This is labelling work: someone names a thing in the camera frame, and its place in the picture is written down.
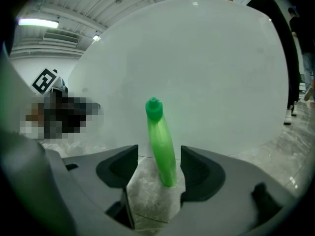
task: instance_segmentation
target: floor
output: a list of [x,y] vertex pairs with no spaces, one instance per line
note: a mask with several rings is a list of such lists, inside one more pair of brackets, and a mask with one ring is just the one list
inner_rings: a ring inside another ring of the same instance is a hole
[[[298,116],[281,134],[260,147],[231,157],[255,164],[286,187],[295,197],[307,190],[315,172],[315,107],[310,102],[298,102]],[[84,143],[52,144],[40,141],[45,148],[56,150],[61,157],[84,155],[106,150]],[[154,158],[139,157],[138,168],[130,180],[127,192],[136,231],[155,235],[180,210],[180,195],[185,191],[185,179],[176,161],[178,183],[165,187],[159,180]]]

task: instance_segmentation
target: white shoe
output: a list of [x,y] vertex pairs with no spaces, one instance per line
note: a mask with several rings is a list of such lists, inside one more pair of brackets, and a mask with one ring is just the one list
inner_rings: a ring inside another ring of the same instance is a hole
[[297,102],[295,101],[294,102],[294,105],[293,105],[293,109],[292,109],[292,116],[297,116]]
[[310,97],[312,96],[312,94],[313,94],[313,88],[310,87],[310,88],[306,91],[306,93],[305,93],[305,95],[304,95],[304,100],[305,100],[305,101],[308,101],[308,100],[310,99]]
[[291,112],[292,112],[292,106],[290,106],[290,108],[286,111],[286,115],[285,115],[285,119],[284,119],[285,125],[291,125],[291,123],[292,123]]

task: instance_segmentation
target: black pants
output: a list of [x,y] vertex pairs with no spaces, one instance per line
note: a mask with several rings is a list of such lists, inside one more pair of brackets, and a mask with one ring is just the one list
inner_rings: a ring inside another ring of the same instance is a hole
[[283,14],[274,0],[251,0],[247,6],[266,14],[273,22],[285,54],[287,73],[289,76],[289,97],[287,107],[299,100],[299,60],[295,43]]

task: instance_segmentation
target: black hair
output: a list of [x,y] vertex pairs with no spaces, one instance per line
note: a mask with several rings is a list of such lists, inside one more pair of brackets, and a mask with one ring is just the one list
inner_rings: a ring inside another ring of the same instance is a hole
[[296,13],[295,13],[295,10],[294,10],[293,8],[289,8],[289,9],[288,9],[288,12],[289,12],[290,14],[296,14]]

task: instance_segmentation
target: green bottle cap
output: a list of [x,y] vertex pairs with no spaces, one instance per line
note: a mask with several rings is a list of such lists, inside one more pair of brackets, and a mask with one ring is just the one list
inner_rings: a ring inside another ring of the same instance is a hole
[[146,103],[147,117],[151,120],[159,121],[163,116],[162,102],[155,97],[152,97]]

